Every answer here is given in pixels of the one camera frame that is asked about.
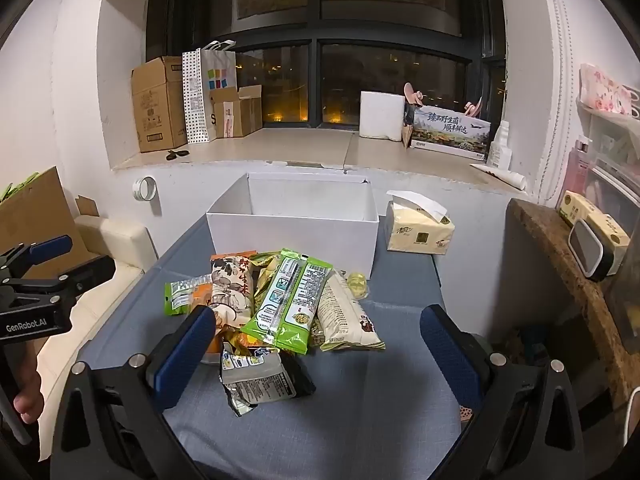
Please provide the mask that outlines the person's left hand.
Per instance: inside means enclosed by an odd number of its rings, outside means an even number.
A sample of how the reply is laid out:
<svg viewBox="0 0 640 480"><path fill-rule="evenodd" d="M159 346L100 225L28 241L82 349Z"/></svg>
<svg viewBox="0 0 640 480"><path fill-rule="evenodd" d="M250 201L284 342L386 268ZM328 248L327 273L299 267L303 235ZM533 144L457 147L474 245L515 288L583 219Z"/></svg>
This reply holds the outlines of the person's left hand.
<svg viewBox="0 0 640 480"><path fill-rule="evenodd" d="M20 391L13 400L13 406L20 414L22 421L30 425L38 420L44 405L40 391L41 377L37 370L37 353L31 341L25 344L24 358L17 369L16 381Z"/></svg>

